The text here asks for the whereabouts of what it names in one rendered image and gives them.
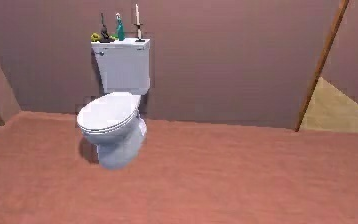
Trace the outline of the brown wooden door frame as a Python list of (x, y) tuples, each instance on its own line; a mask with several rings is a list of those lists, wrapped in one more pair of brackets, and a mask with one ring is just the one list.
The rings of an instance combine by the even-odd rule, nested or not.
[(316, 64), (313, 77), (311, 79), (311, 83), (309, 84), (309, 87), (306, 92), (306, 97), (301, 105), (300, 111), (298, 113), (298, 119), (296, 122), (296, 125), (294, 127), (294, 131), (298, 132), (301, 128), (301, 125), (303, 123), (303, 119), (305, 117), (305, 114), (308, 110), (308, 107), (310, 105), (310, 102), (312, 100), (312, 96), (314, 94), (314, 91), (316, 89), (316, 86), (318, 84), (318, 81), (322, 75), (322, 72), (324, 70), (325, 63), (327, 61), (327, 58), (330, 54), (330, 51), (332, 49), (333, 43), (335, 41), (336, 35), (339, 31), (340, 25), (343, 21), (343, 17), (345, 15), (346, 9), (348, 8), (348, 5), (350, 3), (350, 0), (340, 0), (338, 9), (336, 11), (336, 14), (334, 16), (334, 19), (332, 20), (329, 33), (327, 34), (324, 46), (322, 48), (322, 51), (320, 53), (318, 62)]

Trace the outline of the beige candle on black holder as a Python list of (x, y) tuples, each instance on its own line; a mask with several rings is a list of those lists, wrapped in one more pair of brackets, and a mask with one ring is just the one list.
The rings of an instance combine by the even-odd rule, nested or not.
[(135, 4), (135, 17), (136, 17), (136, 23), (134, 24), (137, 27), (137, 40), (136, 42), (145, 42), (145, 40), (142, 37), (142, 30), (141, 30), (141, 22), (140, 22), (140, 12), (139, 12), (139, 6), (136, 3)]

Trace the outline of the white toilet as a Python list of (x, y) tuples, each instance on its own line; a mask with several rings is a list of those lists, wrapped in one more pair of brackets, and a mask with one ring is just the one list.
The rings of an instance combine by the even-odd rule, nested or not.
[(91, 44), (104, 94), (82, 107), (76, 122), (106, 169), (127, 166), (146, 138), (139, 107), (151, 85), (150, 47), (149, 39), (139, 38)]

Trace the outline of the teal spray bottle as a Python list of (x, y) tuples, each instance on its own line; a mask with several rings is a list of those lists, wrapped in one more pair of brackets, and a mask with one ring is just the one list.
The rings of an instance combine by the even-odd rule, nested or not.
[(123, 41), (125, 39), (125, 33), (124, 33), (124, 26), (120, 13), (116, 13), (116, 20), (117, 20), (116, 31), (117, 31), (118, 40)]

